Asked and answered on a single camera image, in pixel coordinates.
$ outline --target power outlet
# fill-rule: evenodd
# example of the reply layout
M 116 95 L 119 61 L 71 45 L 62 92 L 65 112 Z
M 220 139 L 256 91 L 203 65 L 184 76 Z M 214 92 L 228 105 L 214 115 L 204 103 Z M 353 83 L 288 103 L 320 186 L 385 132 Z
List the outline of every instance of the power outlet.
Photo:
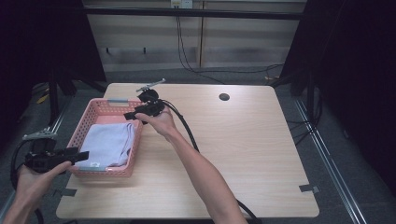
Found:
M 171 0 L 171 8 L 181 8 L 181 0 Z
M 181 0 L 182 8 L 192 8 L 192 0 Z

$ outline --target basket handle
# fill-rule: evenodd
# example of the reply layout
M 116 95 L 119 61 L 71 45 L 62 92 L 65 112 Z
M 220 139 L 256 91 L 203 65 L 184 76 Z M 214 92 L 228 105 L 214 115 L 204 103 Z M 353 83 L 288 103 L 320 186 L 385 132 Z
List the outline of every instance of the basket handle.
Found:
M 80 166 L 78 167 L 79 171 L 95 171 L 95 172 L 105 172 L 106 167 L 85 167 L 85 166 Z
M 108 98 L 107 101 L 109 103 L 128 103 L 126 98 Z

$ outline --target wooden table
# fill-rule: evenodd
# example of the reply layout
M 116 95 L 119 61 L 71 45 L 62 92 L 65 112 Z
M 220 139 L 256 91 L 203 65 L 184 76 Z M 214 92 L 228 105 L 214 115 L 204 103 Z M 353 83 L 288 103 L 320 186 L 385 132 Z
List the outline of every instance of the wooden table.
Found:
M 135 99 L 142 86 L 114 83 L 105 98 Z M 274 89 L 190 84 L 153 89 L 176 106 L 201 153 L 257 217 L 318 215 L 312 191 L 299 188 L 309 183 Z M 221 93 L 230 100 L 220 100 Z M 150 125 L 143 128 L 131 177 L 72 175 L 67 188 L 77 192 L 62 197 L 60 218 L 210 218 L 176 152 Z

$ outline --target human arm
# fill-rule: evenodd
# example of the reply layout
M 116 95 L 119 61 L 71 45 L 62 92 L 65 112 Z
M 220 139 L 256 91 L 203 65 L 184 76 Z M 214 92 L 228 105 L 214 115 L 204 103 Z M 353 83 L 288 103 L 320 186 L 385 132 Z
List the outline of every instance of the human arm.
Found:
M 157 133 L 171 143 L 215 223 L 247 223 L 219 170 L 182 136 L 168 107 L 157 117 L 145 114 L 135 116 L 151 124 Z
M 39 207 L 42 196 L 50 188 L 53 178 L 70 165 L 71 162 L 66 161 L 44 174 L 36 173 L 23 165 L 19 173 L 15 199 L 3 223 L 27 223 L 29 216 Z

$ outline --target silver clamp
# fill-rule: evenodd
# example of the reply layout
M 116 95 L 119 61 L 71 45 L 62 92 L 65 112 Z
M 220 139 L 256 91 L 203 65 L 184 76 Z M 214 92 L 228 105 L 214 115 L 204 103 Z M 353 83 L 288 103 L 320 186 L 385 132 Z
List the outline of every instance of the silver clamp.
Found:
M 33 140 L 33 139 L 39 139 L 39 138 L 54 138 L 58 136 L 57 133 L 53 133 L 47 130 L 43 130 L 40 132 L 36 133 L 31 133 L 31 134 L 26 134 L 23 136 L 22 140 Z
M 136 90 L 136 92 L 145 91 L 145 90 L 147 90 L 148 88 L 153 87 L 153 86 L 158 85 L 158 84 L 161 84 L 161 83 L 163 83 L 163 82 L 165 82 L 165 81 L 166 81 L 165 78 L 163 78 L 163 80 L 158 81 L 158 82 L 150 83 L 150 84 L 148 84 L 148 85 L 146 85 L 146 86 L 144 86 L 144 87 L 142 87 L 142 88 Z

